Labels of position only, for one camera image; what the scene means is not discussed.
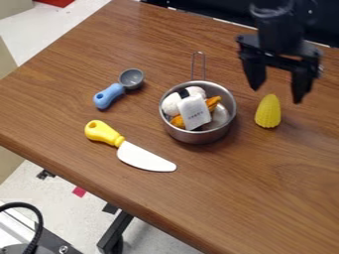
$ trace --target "wooden table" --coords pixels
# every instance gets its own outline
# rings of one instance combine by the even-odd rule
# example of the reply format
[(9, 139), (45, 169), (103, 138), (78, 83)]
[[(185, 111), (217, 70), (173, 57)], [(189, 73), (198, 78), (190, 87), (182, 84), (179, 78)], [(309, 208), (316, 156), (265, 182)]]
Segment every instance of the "wooden table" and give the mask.
[[(240, 33), (254, 32), (114, 0), (0, 82), (0, 144), (205, 253), (337, 254), (339, 53), (323, 49), (323, 77), (294, 105), (287, 72), (272, 69), (259, 93), (250, 89)], [(239, 106), (227, 137), (203, 146), (172, 139), (158, 113), (162, 94), (188, 81), (194, 51), (207, 54), (207, 79)], [(92, 96), (128, 67), (145, 71), (145, 87), (98, 111)], [(253, 121), (269, 91), (282, 101), (275, 130)], [(92, 119), (178, 170), (124, 165), (114, 148), (85, 138)]]

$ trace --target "gray floor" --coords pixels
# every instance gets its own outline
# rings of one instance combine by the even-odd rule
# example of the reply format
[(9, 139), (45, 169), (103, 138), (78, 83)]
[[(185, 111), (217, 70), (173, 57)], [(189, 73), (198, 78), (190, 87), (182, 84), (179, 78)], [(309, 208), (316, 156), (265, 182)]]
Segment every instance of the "gray floor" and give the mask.
[[(75, 186), (58, 177), (39, 180), (36, 175), (41, 170), (25, 161), (0, 186), (0, 199), (36, 205), (44, 214), (48, 230), (85, 254), (99, 253), (96, 243), (114, 220), (113, 215), (101, 211), (106, 202), (89, 192), (83, 198), (76, 196), (71, 193)], [(35, 219), (25, 209), (20, 212)], [(200, 253), (136, 218), (124, 233), (124, 240), (124, 254)]]
[[(0, 36), (21, 65), (108, 2), (76, 0), (64, 9), (36, 3), (30, 11), (0, 20)], [(60, 178), (38, 180), (41, 170), (25, 161), (0, 186), (0, 199), (36, 205), (48, 230), (85, 254), (99, 253), (96, 243), (114, 220), (113, 215), (101, 211), (105, 201), (90, 193), (79, 198), (71, 193), (74, 185)], [(20, 211), (34, 219), (26, 210)], [(132, 221), (124, 237), (124, 254), (200, 253), (138, 219)]]

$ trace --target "black stand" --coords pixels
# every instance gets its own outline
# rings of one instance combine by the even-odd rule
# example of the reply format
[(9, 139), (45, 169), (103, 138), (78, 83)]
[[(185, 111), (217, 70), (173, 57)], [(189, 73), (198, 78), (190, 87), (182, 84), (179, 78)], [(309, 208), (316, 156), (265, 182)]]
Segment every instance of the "black stand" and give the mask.
[[(103, 211), (112, 214), (115, 214), (117, 210), (118, 209), (111, 204), (107, 204), (103, 209)], [(112, 225), (96, 244), (102, 254), (122, 254), (124, 245), (122, 234), (133, 218), (134, 216), (123, 210), (119, 213)]]

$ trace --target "white toy food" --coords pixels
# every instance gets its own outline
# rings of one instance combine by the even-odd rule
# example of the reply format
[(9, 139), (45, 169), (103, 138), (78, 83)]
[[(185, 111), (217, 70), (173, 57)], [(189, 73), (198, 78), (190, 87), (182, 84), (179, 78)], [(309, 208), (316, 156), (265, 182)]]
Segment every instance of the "white toy food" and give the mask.
[(162, 110), (166, 115), (176, 116), (179, 114), (179, 110), (177, 108), (177, 104), (182, 101), (184, 98), (184, 94), (188, 96), (200, 94), (203, 99), (206, 98), (206, 92), (199, 86), (190, 86), (185, 88), (182, 92), (174, 92), (171, 93), (168, 97), (166, 97), (162, 104)]

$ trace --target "table leg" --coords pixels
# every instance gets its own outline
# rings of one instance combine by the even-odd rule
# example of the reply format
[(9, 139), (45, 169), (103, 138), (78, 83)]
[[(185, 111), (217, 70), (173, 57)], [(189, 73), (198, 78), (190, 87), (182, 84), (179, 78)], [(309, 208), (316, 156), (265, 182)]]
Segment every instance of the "table leg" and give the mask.
[(123, 210), (120, 212), (96, 245), (102, 254), (122, 254), (122, 234), (133, 218), (134, 216)]

